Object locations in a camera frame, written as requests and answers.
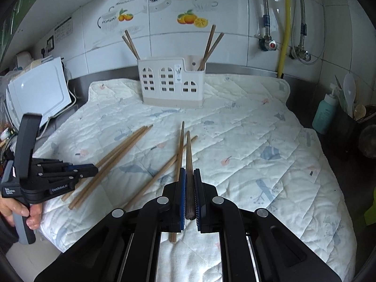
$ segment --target white floor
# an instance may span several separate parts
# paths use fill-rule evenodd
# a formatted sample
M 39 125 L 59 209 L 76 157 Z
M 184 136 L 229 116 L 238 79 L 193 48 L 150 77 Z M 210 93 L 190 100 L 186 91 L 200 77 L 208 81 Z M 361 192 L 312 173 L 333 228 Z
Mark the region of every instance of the white floor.
M 34 244 L 16 243 L 6 257 L 24 282 L 33 282 L 35 277 L 56 260 L 59 254 L 61 251 L 37 232 Z

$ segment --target quilted mat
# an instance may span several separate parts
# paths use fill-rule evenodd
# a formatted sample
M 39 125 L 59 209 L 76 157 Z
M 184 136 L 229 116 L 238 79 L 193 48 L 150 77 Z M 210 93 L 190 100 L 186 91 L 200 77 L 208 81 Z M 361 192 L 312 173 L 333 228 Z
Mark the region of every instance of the quilted mat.
M 94 82 L 89 101 L 35 153 L 74 164 L 97 163 L 143 125 L 154 127 L 103 179 L 79 209 L 55 198 L 44 204 L 41 231 L 66 251 L 113 208 L 126 203 L 172 157 L 180 127 L 198 135 L 193 167 L 202 180 L 239 208 L 264 207 L 326 262 L 343 281 L 355 270 L 356 239 L 338 182 L 315 131 L 303 128 L 286 107 L 287 82 L 269 77 L 207 75 L 200 109 L 148 106 L 140 83 Z M 162 194 L 170 168 L 134 205 Z M 221 281 L 217 234 L 202 235 L 187 221 L 171 244 L 162 235 L 157 281 Z

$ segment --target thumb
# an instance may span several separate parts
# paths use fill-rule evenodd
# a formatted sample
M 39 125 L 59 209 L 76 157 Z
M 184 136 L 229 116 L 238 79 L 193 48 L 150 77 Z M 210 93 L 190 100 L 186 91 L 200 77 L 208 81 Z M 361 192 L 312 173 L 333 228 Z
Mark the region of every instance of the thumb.
M 12 212 L 25 217 L 29 216 L 29 210 L 19 201 L 13 198 L 4 198 L 3 202 Z

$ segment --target paper notice on wall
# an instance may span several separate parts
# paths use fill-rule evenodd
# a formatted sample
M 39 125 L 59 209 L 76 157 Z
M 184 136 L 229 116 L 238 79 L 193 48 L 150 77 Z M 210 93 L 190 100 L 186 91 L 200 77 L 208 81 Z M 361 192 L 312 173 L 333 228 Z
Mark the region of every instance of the paper notice on wall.
M 65 37 L 69 36 L 71 33 L 73 33 L 73 22 L 72 17 L 69 17 L 67 20 L 65 20 L 55 28 L 55 42 L 59 43 Z
M 181 83 L 182 82 L 182 65 L 174 65 L 174 70 L 175 70 L 175 84 Z

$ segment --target yellow pipe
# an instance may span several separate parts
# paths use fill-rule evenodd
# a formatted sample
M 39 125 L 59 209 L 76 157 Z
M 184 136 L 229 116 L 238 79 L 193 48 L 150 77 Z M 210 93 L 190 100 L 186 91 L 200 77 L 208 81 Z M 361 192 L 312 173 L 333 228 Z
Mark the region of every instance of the yellow pipe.
M 281 55 L 279 56 L 277 78 L 281 78 L 283 72 L 283 66 L 285 65 L 286 53 L 288 48 L 288 42 L 291 34 L 291 0 L 285 0 L 285 35 L 283 37 L 283 44 L 281 49 Z

